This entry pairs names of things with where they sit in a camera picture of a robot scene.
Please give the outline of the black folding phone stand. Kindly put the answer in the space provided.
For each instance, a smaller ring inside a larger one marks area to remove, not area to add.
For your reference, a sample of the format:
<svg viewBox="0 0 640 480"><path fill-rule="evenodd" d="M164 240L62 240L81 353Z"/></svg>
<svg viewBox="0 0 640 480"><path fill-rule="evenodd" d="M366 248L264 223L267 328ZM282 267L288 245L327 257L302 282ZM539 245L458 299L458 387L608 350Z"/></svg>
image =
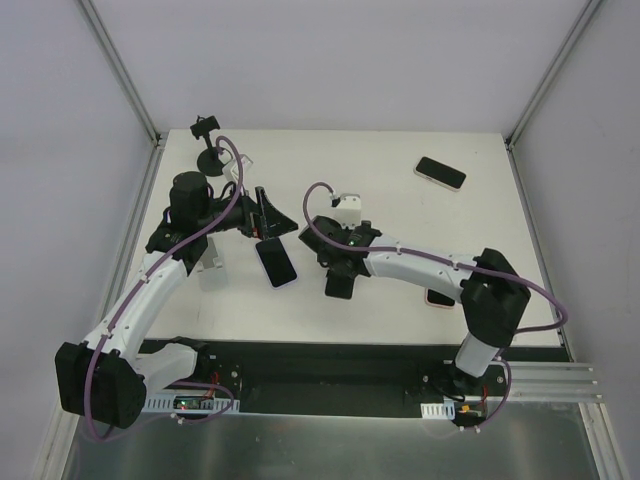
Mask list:
<svg viewBox="0 0 640 480"><path fill-rule="evenodd" d="M324 294L331 298L350 300L356 277L357 273L352 270L329 269L326 273Z"/></svg>

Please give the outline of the purple case phone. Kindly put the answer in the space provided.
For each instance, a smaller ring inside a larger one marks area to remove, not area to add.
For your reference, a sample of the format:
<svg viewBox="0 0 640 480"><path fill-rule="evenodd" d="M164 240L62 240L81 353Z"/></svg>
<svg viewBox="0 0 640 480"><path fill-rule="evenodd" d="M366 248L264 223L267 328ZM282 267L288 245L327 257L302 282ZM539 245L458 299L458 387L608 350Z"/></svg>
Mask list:
<svg viewBox="0 0 640 480"><path fill-rule="evenodd" d="M272 288L282 288L298 279L293 263L279 238L260 241L255 250Z"/></svg>

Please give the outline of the black round-base clamp stand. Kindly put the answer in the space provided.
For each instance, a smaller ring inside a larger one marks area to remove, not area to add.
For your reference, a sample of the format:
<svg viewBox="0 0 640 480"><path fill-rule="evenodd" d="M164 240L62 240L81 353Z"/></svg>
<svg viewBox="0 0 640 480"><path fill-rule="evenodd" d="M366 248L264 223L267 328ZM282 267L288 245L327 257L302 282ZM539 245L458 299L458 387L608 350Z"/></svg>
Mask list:
<svg viewBox="0 0 640 480"><path fill-rule="evenodd" d="M203 117L198 115L196 122L190 126L190 131L196 140L203 139L206 148L198 155L196 166L198 170L208 177L220 177L223 175L224 164L220 159L219 149L211 140L211 133L220 130L220 124L215 116Z"/></svg>

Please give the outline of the white folding phone stand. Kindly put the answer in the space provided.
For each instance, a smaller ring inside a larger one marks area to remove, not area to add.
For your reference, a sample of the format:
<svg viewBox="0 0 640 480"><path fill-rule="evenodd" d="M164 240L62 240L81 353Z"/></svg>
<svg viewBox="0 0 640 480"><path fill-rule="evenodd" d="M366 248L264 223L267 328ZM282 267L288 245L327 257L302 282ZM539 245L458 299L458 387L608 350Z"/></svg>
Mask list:
<svg viewBox="0 0 640 480"><path fill-rule="evenodd" d="M222 250L212 235L207 236L207 248L195 268L200 289L205 293L227 287L228 277Z"/></svg>

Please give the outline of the pink case phone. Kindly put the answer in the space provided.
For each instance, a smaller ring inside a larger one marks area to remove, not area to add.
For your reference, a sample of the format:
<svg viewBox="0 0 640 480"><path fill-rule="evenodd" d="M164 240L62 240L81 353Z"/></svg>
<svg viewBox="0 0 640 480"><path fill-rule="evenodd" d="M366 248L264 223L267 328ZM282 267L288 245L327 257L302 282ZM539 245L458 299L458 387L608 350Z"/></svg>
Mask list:
<svg viewBox="0 0 640 480"><path fill-rule="evenodd" d="M425 290L425 303L432 307L451 309L456 304L455 300L435 290Z"/></svg>

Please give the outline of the cream case phone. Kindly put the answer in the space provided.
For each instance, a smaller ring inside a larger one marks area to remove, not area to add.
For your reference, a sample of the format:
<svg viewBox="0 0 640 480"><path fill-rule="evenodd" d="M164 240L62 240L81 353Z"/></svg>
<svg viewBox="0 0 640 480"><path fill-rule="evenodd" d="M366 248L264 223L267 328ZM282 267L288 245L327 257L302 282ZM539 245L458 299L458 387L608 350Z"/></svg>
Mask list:
<svg viewBox="0 0 640 480"><path fill-rule="evenodd" d="M414 173L452 191L459 191L467 175L430 157L422 157L414 167Z"/></svg>

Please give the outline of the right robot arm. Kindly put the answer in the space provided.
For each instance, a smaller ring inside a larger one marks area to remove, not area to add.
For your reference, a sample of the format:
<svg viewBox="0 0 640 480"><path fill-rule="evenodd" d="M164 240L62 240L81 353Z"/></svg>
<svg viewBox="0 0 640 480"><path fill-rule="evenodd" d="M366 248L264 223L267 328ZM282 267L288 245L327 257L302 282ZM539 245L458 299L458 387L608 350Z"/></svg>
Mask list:
<svg viewBox="0 0 640 480"><path fill-rule="evenodd" d="M327 270L327 296L351 298L355 279L365 276L420 286L460 304L467 334L445 377L461 394L484 385L486 370L511 345L531 298L497 250L486 248L479 256L422 251L367 221L349 229L326 216L315 217L299 240Z"/></svg>

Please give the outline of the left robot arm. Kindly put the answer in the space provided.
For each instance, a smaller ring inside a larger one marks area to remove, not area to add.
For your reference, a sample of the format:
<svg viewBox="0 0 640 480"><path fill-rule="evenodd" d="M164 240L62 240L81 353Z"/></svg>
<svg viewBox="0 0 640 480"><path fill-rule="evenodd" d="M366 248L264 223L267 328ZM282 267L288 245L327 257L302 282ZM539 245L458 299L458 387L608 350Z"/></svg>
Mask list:
<svg viewBox="0 0 640 480"><path fill-rule="evenodd" d="M253 195L233 188L222 198L215 196L204 174L177 175L169 205L121 297L81 342L65 342L56 352L62 409L126 429L137 420L148 396L178 381L191 389L204 387L213 369L208 345L176 337L140 357L148 331L201 261L209 235L236 230L247 238L271 240L297 228L261 187Z"/></svg>

